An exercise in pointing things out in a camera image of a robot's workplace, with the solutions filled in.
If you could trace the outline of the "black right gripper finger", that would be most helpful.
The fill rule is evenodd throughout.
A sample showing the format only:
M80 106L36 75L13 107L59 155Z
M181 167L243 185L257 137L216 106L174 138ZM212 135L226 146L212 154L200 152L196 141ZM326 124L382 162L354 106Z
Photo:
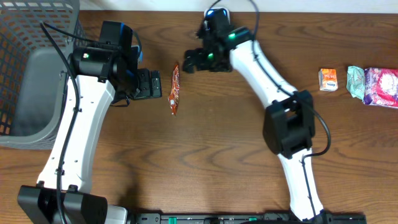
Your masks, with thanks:
M186 73L195 73L195 62L191 60L185 60L183 62L182 70Z
M197 61L200 58L201 48L186 50L184 53L184 61Z

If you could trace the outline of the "orange red snack sachet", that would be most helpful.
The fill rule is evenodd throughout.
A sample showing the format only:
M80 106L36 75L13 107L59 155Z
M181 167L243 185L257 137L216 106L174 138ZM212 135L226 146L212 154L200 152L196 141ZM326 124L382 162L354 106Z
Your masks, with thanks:
M179 104L179 91L180 91L180 67L178 62L175 63L172 71L172 88L168 97L169 105L172 110L172 115L177 114Z

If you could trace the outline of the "small orange carton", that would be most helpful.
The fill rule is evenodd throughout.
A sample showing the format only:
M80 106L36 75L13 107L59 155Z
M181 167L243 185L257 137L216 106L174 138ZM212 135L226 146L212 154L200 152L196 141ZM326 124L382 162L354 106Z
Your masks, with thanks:
M318 73L318 79L321 91L336 91L338 89L338 80L335 69L321 68Z

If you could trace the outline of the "teal snack wrapper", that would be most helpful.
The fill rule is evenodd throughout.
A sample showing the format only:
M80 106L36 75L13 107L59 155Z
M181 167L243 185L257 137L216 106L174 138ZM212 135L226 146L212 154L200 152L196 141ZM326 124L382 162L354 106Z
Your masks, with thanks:
M349 66L347 70L346 89L353 98L363 100L365 91L364 70L357 66Z

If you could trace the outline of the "red purple snack packet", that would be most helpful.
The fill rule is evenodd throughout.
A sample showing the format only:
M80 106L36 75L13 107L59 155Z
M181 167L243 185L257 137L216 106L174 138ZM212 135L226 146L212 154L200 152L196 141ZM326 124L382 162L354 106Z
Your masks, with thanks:
M365 105L397 109L397 69L367 68L364 71Z

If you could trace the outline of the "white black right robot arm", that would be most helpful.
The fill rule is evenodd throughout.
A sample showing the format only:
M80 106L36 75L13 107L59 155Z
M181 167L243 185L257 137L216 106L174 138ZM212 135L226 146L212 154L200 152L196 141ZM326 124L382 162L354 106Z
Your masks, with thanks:
M298 91L274 68L254 33L235 28L229 11L208 9L197 31L202 47L187 50L183 71L239 72L264 109L263 138L279 158L290 194L290 210L301 222L315 222L323 212L310 155L315 135L313 98Z

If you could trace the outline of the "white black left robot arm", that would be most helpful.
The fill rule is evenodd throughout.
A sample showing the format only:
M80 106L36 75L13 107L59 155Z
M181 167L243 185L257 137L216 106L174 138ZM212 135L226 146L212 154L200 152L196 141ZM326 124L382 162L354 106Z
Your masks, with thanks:
M92 171L104 117L122 100L160 98L157 70L139 68L141 44L122 22L104 21L99 39L87 40L61 59L67 95L50 157L34 186L17 202L33 223L131 223L126 208L91 193Z

